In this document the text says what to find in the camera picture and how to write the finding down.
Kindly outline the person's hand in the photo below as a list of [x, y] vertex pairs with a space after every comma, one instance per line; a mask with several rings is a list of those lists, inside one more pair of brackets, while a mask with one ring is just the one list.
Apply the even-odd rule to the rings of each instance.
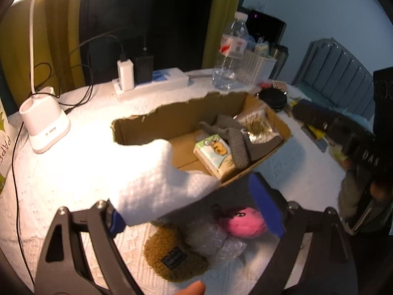
[[206, 290], [205, 284], [202, 281], [197, 280], [196, 282], [193, 282], [186, 288], [176, 292], [175, 295], [204, 295], [205, 290]]

